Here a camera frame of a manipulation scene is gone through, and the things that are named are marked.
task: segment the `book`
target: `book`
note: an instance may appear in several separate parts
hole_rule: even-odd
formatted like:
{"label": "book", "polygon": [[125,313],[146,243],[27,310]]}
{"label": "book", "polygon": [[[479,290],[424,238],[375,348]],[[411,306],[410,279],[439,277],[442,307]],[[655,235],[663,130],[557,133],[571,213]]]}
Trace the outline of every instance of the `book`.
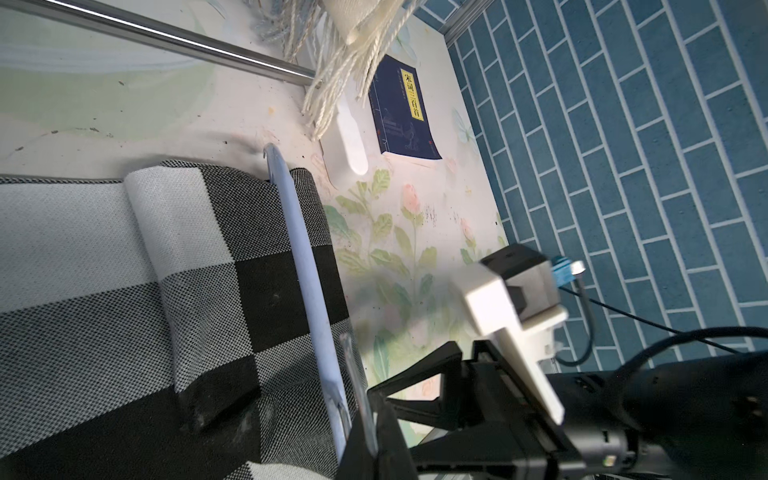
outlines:
{"label": "book", "polygon": [[440,160],[416,69],[389,55],[379,63],[368,92],[382,154]]}

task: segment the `blue brick tile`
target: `blue brick tile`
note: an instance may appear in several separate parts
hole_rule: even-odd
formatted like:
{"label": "blue brick tile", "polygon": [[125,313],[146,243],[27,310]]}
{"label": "blue brick tile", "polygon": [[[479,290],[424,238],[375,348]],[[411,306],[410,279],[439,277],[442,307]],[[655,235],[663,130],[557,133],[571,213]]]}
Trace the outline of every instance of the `blue brick tile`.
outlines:
{"label": "blue brick tile", "polygon": [[[745,306],[741,309],[744,323],[747,326],[768,328],[768,306]],[[768,339],[752,339],[755,350],[768,349]]]}
{"label": "blue brick tile", "polygon": [[552,64],[554,77],[558,81],[565,107],[570,108],[584,100],[586,95],[581,86],[581,79],[578,76],[578,70],[568,43],[564,43],[550,52],[549,61]]}
{"label": "blue brick tile", "polygon": [[598,126],[594,123],[589,104],[583,104],[575,108],[569,115],[571,116],[571,125],[574,128],[578,147],[582,152],[592,150],[602,143],[600,132],[598,132]]}
{"label": "blue brick tile", "polygon": [[565,192],[560,183],[558,172],[554,171],[541,177],[541,188],[544,189],[544,195],[547,197],[549,210],[552,212],[552,220],[555,228],[565,228],[574,224],[571,216],[571,209],[568,208],[568,201],[565,199]]}
{"label": "blue brick tile", "polygon": [[518,184],[515,179],[515,172],[512,171],[512,163],[509,161],[509,154],[506,150],[495,155],[493,157],[493,163],[496,165],[498,179],[502,183],[503,190],[507,190]]}
{"label": "blue brick tile", "polygon": [[645,69],[622,81],[621,90],[624,92],[635,127],[645,125],[661,116],[654,89],[650,85],[648,72]]}
{"label": "blue brick tile", "polygon": [[503,117],[512,111],[512,100],[507,91],[507,82],[502,74],[502,68],[498,63],[493,64],[485,71],[485,79],[488,80],[488,88],[491,90],[491,97],[496,105],[496,113]]}
{"label": "blue brick tile", "polygon": [[719,270],[692,273],[690,285],[694,288],[707,327],[739,324]]}
{"label": "blue brick tile", "polygon": [[525,0],[505,0],[509,19],[512,20],[512,27],[515,29],[515,36],[519,37],[533,28],[531,14],[528,13],[528,4]]}
{"label": "blue brick tile", "polygon": [[705,95],[739,79],[719,28],[689,43],[688,55]]}
{"label": "blue brick tile", "polygon": [[712,230],[723,265],[740,302],[768,300],[768,283],[744,223]]}
{"label": "blue brick tile", "polygon": [[472,50],[475,46],[472,44],[472,37],[469,34],[469,30],[462,33],[458,40],[456,40],[456,45],[458,46],[458,52],[464,58],[470,50]]}
{"label": "blue brick tile", "polygon": [[659,240],[645,245],[650,270],[659,287],[659,295],[667,310],[693,306],[677,265],[669,240]]}
{"label": "blue brick tile", "polygon": [[[572,322],[568,322],[567,326],[568,333],[571,334],[574,354],[576,356],[583,355],[584,349],[587,348],[588,341],[587,329],[584,326],[584,322],[581,320],[574,320]],[[598,367],[598,361],[594,359],[594,354],[592,354],[586,362],[581,364],[582,372],[597,372],[599,370],[600,368]]]}
{"label": "blue brick tile", "polygon": [[598,24],[617,77],[623,77],[643,64],[621,2],[600,15]]}
{"label": "blue brick tile", "polygon": [[624,202],[621,201],[621,194],[619,194],[605,149],[600,149],[584,157],[584,165],[586,165],[587,173],[592,181],[592,189],[598,199],[600,212],[607,215],[624,208]]}
{"label": "blue brick tile", "polygon": [[424,5],[443,20],[446,20],[453,13],[453,4],[448,0],[427,0]]}
{"label": "blue brick tile", "polygon": [[547,62],[541,52],[538,37],[529,35],[523,38],[520,41],[520,52],[523,55],[523,62],[528,69],[528,76],[531,78],[534,91],[544,90],[552,83],[552,78],[549,76],[549,68],[547,68]]}
{"label": "blue brick tile", "polygon": [[541,125],[541,120],[536,111],[536,104],[533,102],[531,89],[528,88],[528,81],[525,80],[525,75],[520,76],[509,84],[509,88],[512,90],[512,98],[515,99],[515,106],[518,109],[520,123],[522,123],[524,130],[529,132]]}
{"label": "blue brick tile", "polygon": [[[661,315],[661,309],[656,300],[654,288],[649,280],[628,283],[627,291],[632,299],[632,306],[634,307],[634,312],[637,316],[650,320],[651,322],[664,324],[664,316]],[[669,336],[667,332],[662,329],[644,323],[640,324],[640,329],[643,331],[643,337],[645,337],[645,343],[647,345],[660,342]]]}
{"label": "blue brick tile", "polygon": [[584,77],[592,93],[594,109],[603,126],[605,140],[611,149],[616,170],[621,173],[639,166],[640,155],[637,154],[637,148],[634,146],[634,139],[605,58],[600,57],[586,64]]}
{"label": "blue brick tile", "polygon": [[628,0],[635,23],[641,23],[646,18],[661,10],[660,0]]}
{"label": "blue brick tile", "polygon": [[710,98],[709,104],[733,171],[738,174],[768,164],[768,151],[744,89],[732,88]]}
{"label": "blue brick tile", "polygon": [[686,153],[685,158],[709,223],[741,217],[717,147],[704,145]]}
{"label": "blue brick tile", "polygon": [[685,148],[705,141],[710,129],[667,16],[659,15],[645,25],[640,36],[680,144]]}
{"label": "blue brick tile", "polygon": [[541,33],[541,40],[544,41],[544,47],[550,49],[565,36],[557,7],[554,6],[554,1],[550,2],[549,0],[531,2],[531,7],[533,8],[533,15],[536,17],[539,33]]}
{"label": "blue brick tile", "polygon": [[502,131],[498,129],[498,120],[496,119],[496,113],[493,111],[493,105],[487,101],[478,108],[480,114],[480,122],[482,123],[482,130],[485,133],[485,138],[488,140],[488,148],[491,153],[504,148],[504,138],[502,138]]}
{"label": "blue brick tile", "polygon": [[619,342],[624,359],[629,360],[633,356],[643,351],[643,343],[640,340],[640,334],[637,333],[635,321],[628,318],[612,319],[616,339]]}
{"label": "blue brick tile", "polygon": [[475,47],[483,67],[487,67],[496,59],[496,50],[493,48],[491,32],[485,24],[485,18],[480,15],[470,26],[472,37],[475,39]]}
{"label": "blue brick tile", "polygon": [[621,275],[625,279],[648,275],[627,214],[606,218],[605,226],[614,245]]}
{"label": "blue brick tile", "polygon": [[627,297],[624,295],[624,290],[621,288],[619,274],[616,271],[616,265],[614,264],[614,259],[611,254],[602,253],[593,256],[592,268],[594,268],[594,275],[598,279],[598,284],[600,284],[605,303],[628,311],[629,302],[627,302]]}
{"label": "blue brick tile", "polygon": [[507,79],[512,78],[523,70],[523,64],[520,62],[520,55],[515,47],[509,24],[505,22],[497,28],[493,32],[493,37],[496,39],[498,56],[504,66],[504,73],[507,74]]}
{"label": "blue brick tile", "polygon": [[[681,332],[690,332],[701,328],[699,318],[695,312],[668,313],[670,326]],[[710,356],[710,350],[702,342],[690,342],[680,345],[680,354],[683,360],[706,359]]]}
{"label": "blue brick tile", "polygon": [[512,221],[507,219],[502,221],[502,226],[504,227],[504,233],[507,236],[507,243],[512,245],[513,243],[516,243],[518,239],[515,237],[515,230],[512,228]]}
{"label": "blue brick tile", "polygon": [[656,207],[645,171],[641,170],[621,178],[624,194],[642,240],[664,235],[667,230]]}
{"label": "blue brick tile", "polygon": [[702,2],[701,0],[670,0],[670,7],[683,38],[688,38],[715,22],[715,14],[712,12],[708,2]]}
{"label": "blue brick tile", "polygon": [[416,10],[413,12],[413,15],[435,30],[439,30],[443,25],[441,21],[430,15],[426,10],[424,10],[424,8]]}
{"label": "blue brick tile", "polygon": [[763,251],[768,252],[768,171],[740,178],[739,188],[763,245]]}
{"label": "blue brick tile", "polygon": [[464,60],[464,69],[467,71],[469,87],[472,89],[475,102],[480,103],[488,98],[488,89],[485,86],[485,79],[482,77],[482,70],[480,69],[477,55],[469,55]]}
{"label": "blue brick tile", "polygon": [[619,352],[616,350],[598,350],[598,356],[604,372],[613,371],[621,366]]}
{"label": "blue brick tile", "polygon": [[[563,246],[563,254],[572,260],[582,260],[584,265],[587,265],[587,255],[584,253],[584,248],[581,245],[581,240],[578,238],[578,232],[575,228],[558,233],[560,237],[560,245]],[[594,283],[592,278],[592,272],[587,268],[584,272],[584,285],[591,285]]]}
{"label": "blue brick tile", "polygon": [[659,195],[663,197],[688,188],[667,125],[663,121],[653,124],[637,132],[637,136],[645,151]]}
{"label": "blue brick tile", "polygon": [[547,171],[554,167],[552,152],[549,150],[547,136],[544,130],[537,131],[528,137],[528,146],[531,148],[533,161],[536,163],[536,170],[539,172]]}
{"label": "blue brick tile", "polygon": [[538,238],[538,245],[541,247],[541,252],[547,257],[556,257],[561,255],[560,247],[558,247],[557,237],[554,236],[552,230],[552,222],[549,220],[549,214],[546,208],[540,208],[531,212],[531,222],[533,222],[533,228],[536,232],[536,238]]}
{"label": "blue brick tile", "polygon": [[685,267],[714,265],[716,260],[707,234],[704,233],[694,198],[685,194],[665,200],[663,204]]}
{"label": "blue brick tile", "polygon": [[581,162],[576,153],[571,132],[568,130],[568,124],[565,122],[557,92],[554,89],[546,91],[539,97],[538,104],[541,107],[541,116],[544,117],[547,125],[554,157],[563,174],[565,187],[569,192],[586,187],[587,181],[581,171]]}
{"label": "blue brick tile", "polygon": [[504,135],[507,137],[512,164],[515,166],[520,187],[523,190],[523,195],[525,195],[525,203],[528,208],[543,204],[544,198],[541,197],[541,191],[538,189],[536,173],[533,170],[531,158],[528,156],[528,149],[525,148],[516,116],[510,115],[504,119],[502,128],[504,128]]}
{"label": "blue brick tile", "polygon": [[592,196],[589,192],[574,195],[571,198],[571,204],[576,213],[576,221],[581,227],[581,234],[584,235],[584,243],[587,245],[587,251],[597,252],[608,248],[608,243],[603,235],[603,228],[600,225],[598,211],[592,203]]}
{"label": "blue brick tile", "polygon": [[477,135],[482,129],[480,128],[480,120],[478,120],[477,111],[472,103],[472,96],[469,94],[468,88],[462,92],[462,97],[464,98],[464,105],[467,107],[467,115],[469,116],[469,124],[472,126],[472,132]]}
{"label": "blue brick tile", "polygon": [[520,196],[520,189],[510,190],[505,196],[507,197],[507,205],[509,205],[512,222],[515,223],[515,230],[518,231],[518,239],[524,240],[533,237],[533,229],[531,229],[531,223],[528,221],[528,215],[525,214],[525,206]]}
{"label": "blue brick tile", "polygon": [[495,28],[496,25],[507,19],[502,0],[495,0],[495,2],[491,3],[485,10],[485,14],[488,16],[488,24],[491,28]]}
{"label": "blue brick tile", "polygon": [[768,114],[768,9],[762,0],[720,2],[720,9],[744,63],[757,103]]}
{"label": "blue brick tile", "polygon": [[563,5],[562,10],[576,56],[581,63],[600,51],[598,35],[594,32],[584,0],[571,0]]}
{"label": "blue brick tile", "polygon": [[458,87],[464,88],[467,85],[467,78],[464,76],[462,69],[462,61],[458,58],[458,50],[453,45],[448,49],[448,54],[451,56],[451,63],[453,64],[453,71],[456,72],[456,80],[458,80]]}

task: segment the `metal rod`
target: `metal rod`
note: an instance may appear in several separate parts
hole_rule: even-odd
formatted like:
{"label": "metal rod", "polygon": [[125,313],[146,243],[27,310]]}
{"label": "metal rod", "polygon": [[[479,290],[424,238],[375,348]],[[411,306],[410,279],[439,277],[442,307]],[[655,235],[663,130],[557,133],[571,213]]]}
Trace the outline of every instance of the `metal rod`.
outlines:
{"label": "metal rod", "polygon": [[293,84],[315,77],[308,68],[94,0],[0,0],[0,6]]}

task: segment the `green leaf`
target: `green leaf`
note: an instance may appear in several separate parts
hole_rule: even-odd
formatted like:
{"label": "green leaf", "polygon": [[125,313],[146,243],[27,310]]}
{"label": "green leaf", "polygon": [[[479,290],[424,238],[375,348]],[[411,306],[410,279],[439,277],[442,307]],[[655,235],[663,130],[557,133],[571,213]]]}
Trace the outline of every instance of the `green leaf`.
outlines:
{"label": "green leaf", "polygon": [[410,278],[411,271],[408,270],[408,267],[402,262],[400,255],[396,253],[390,253],[379,248],[371,252],[370,255],[377,265],[385,266],[387,269],[399,275]]}
{"label": "green leaf", "polygon": [[408,294],[408,291],[399,283],[392,285],[392,290],[395,292],[395,298],[398,305],[400,318],[402,318],[403,322],[407,322],[411,319],[411,296]]}
{"label": "green leaf", "polygon": [[415,217],[413,216],[413,214],[412,214],[411,212],[407,211],[407,209],[406,209],[405,207],[401,208],[401,209],[400,209],[400,211],[402,212],[402,215],[403,215],[403,216],[404,216],[404,217],[405,217],[405,218],[406,218],[406,219],[407,219],[409,222],[413,222],[413,219],[414,219]]}
{"label": "green leaf", "polygon": [[357,182],[357,191],[361,198],[365,198],[366,192],[368,191],[368,184],[366,182]]}
{"label": "green leaf", "polygon": [[431,273],[427,273],[422,277],[421,285],[419,285],[419,296],[424,298],[432,289],[432,283],[435,281],[435,277]]}
{"label": "green leaf", "polygon": [[424,268],[435,268],[437,266],[437,248],[428,247],[419,257],[419,266]]}
{"label": "green leaf", "polygon": [[349,272],[354,275],[361,275],[368,271],[368,266],[362,261],[360,255],[346,248],[336,251],[336,260],[346,266]]}
{"label": "green leaf", "polygon": [[373,222],[373,229],[371,230],[371,237],[374,242],[383,240],[392,231],[392,214],[381,214],[379,218]]}
{"label": "green leaf", "polygon": [[326,212],[326,219],[328,220],[328,228],[331,233],[340,235],[341,237],[347,236],[349,227],[346,224],[346,220],[339,211],[331,205],[323,205],[323,210]]}
{"label": "green leaf", "polygon": [[413,255],[413,249],[411,248],[411,239],[408,238],[408,234],[400,227],[395,227],[395,238],[397,244],[400,245],[400,250],[405,255]]}
{"label": "green leaf", "polygon": [[389,350],[378,335],[373,339],[373,371],[382,381],[389,378]]}
{"label": "green leaf", "polygon": [[360,203],[355,202],[354,200],[350,200],[347,197],[344,197],[343,195],[339,195],[336,197],[336,201],[339,202],[339,205],[344,207],[346,211],[350,212],[351,214],[366,214],[366,208]]}
{"label": "green leaf", "polygon": [[378,197],[389,188],[389,170],[377,170],[373,174],[373,185],[371,185],[371,194]]}
{"label": "green leaf", "polygon": [[462,259],[464,260],[464,263],[466,263],[467,265],[475,262],[472,259],[472,257],[469,256],[469,252],[465,248],[462,248]]}

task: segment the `blue tile wall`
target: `blue tile wall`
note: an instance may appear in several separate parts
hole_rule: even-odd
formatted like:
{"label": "blue tile wall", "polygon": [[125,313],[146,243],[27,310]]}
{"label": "blue tile wall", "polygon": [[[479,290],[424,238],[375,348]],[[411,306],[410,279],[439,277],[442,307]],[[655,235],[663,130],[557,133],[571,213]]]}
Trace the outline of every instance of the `blue tile wall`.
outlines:
{"label": "blue tile wall", "polygon": [[[425,11],[445,20],[447,3]],[[584,260],[592,297],[671,328],[768,326],[764,45],[764,0],[491,3],[449,53],[508,239]],[[572,358],[584,315],[563,304]],[[615,369],[668,335],[594,311],[594,356],[562,371]]]}

